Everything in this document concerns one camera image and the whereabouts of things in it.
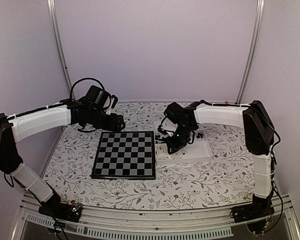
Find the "robotic arm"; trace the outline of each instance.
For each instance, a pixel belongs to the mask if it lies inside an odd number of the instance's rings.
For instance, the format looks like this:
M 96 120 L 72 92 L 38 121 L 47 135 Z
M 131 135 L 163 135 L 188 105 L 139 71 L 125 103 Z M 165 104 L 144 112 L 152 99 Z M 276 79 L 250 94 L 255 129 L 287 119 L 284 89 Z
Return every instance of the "robotic arm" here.
M 110 112 L 117 102 L 116 96 L 93 85 L 78 101 L 65 99 L 54 105 L 8 117 L 1 113 L 0 170 L 41 202 L 40 213 L 78 222 L 81 205 L 74 201 L 62 203 L 56 191 L 23 163 L 16 143 L 48 129 L 77 123 L 82 126 L 79 129 L 81 132 L 89 132 L 83 130 L 87 124 L 95 129 L 119 132 L 125 128 L 123 116 Z
M 198 124 L 222 124 L 244 129 L 245 145 L 254 163 L 255 189 L 252 204 L 232 208 L 232 216 L 237 223 L 274 213 L 271 202 L 275 173 L 275 158 L 272 153 L 274 125 L 260 101 L 233 105 L 211 104 L 202 100 L 184 108 L 173 102 L 167 106 L 164 115 L 177 124 L 174 133 L 161 139 L 166 143 L 169 154 L 191 144 L 191 133 L 194 134 L 199 128 Z M 158 131 L 168 134 L 162 126 L 159 126 Z

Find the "table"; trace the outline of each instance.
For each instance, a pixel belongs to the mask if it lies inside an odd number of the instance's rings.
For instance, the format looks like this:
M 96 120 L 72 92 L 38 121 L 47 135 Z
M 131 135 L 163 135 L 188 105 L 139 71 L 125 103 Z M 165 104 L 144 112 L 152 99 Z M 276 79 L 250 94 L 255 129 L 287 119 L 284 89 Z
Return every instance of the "table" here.
M 123 115 L 124 131 L 150 131 L 167 105 L 122 102 L 114 112 Z M 205 124 L 213 153 L 208 163 L 156 165 L 156 180 L 106 180 L 90 177 L 101 130 L 82 133 L 77 128 L 80 126 L 65 127 L 43 176 L 63 201 L 113 209 L 185 210 L 252 200 L 254 165 L 243 129 Z

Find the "vertical metal post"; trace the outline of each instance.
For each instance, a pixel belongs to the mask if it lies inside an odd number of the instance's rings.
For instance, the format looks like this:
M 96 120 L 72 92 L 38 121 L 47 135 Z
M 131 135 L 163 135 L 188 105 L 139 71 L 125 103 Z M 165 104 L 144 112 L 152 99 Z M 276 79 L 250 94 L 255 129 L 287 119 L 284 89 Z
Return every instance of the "vertical metal post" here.
M 250 72 L 251 72 L 251 68 L 252 68 L 252 64 L 253 64 L 253 60 L 254 60 L 254 56 L 255 56 L 255 51 L 256 51 L 256 47 L 257 47 L 257 42 L 258 42 L 258 38 L 259 38 L 259 34 L 260 34 L 262 17 L 263 17 L 263 13 L 264 13 L 264 5 L 265 5 L 265 0 L 258 0 L 257 5 L 256 5 L 256 13 L 255 13 L 254 27 L 253 27 L 249 55 L 248 55 L 248 59 L 246 61 L 239 93 L 236 98 L 236 102 L 235 102 L 236 104 L 242 103 L 242 100 L 244 98 L 245 91 L 247 88 L 248 79 L 250 76 Z
M 59 61 L 61 64 L 61 69 L 62 69 L 64 81 L 65 81 L 65 86 L 67 88 L 68 93 L 70 93 L 72 83 L 70 81 L 66 58 L 65 58 L 64 51 L 62 48 L 61 37 L 60 37 L 60 32 L 59 32 L 59 27 L 58 27 L 55 0 L 47 0 L 47 4 L 48 4 L 48 12 L 49 12 L 52 32 L 53 32 L 53 36 L 54 36 L 55 46 L 56 46 L 56 50 L 57 50 L 57 53 L 59 56 Z

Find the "checkered board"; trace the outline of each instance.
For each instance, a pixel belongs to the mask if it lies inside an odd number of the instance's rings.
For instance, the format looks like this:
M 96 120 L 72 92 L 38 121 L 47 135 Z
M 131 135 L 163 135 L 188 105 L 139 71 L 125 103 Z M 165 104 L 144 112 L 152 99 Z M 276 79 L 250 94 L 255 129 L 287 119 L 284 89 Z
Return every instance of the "checkered board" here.
M 91 178 L 154 180 L 155 162 L 153 131 L 102 132 Z

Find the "floral tablecloth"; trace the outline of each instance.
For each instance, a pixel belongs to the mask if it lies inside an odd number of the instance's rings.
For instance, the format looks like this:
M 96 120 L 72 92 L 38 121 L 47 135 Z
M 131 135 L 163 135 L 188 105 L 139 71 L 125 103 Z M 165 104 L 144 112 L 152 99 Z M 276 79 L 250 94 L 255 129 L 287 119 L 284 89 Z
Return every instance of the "floral tablecloth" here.
M 125 131 L 153 130 L 167 103 L 118 103 Z M 204 130 L 213 158 L 206 163 L 156 165 L 156 180 L 91 179 L 101 130 L 67 126 L 43 179 L 64 201 L 129 210 L 179 210 L 249 202 L 254 192 L 254 165 L 242 129 L 207 124 Z

